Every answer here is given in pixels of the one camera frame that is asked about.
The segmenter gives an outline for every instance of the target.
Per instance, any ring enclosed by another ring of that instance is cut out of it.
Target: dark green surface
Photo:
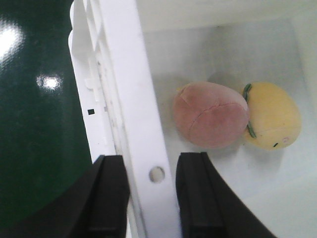
[[[0,0],[0,39],[10,25],[23,33],[0,56],[0,228],[55,199],[91,164],[68,50],[71,2]],[[59,86],[37,83],[45,76]]]

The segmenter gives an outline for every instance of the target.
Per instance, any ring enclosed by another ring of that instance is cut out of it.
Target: plush lemon
[[[245,137],[256,146],[275,150],[292,144],[301,131],[301,115],[292,98],[268,82],[248,84],[243,91],[250,119]]]

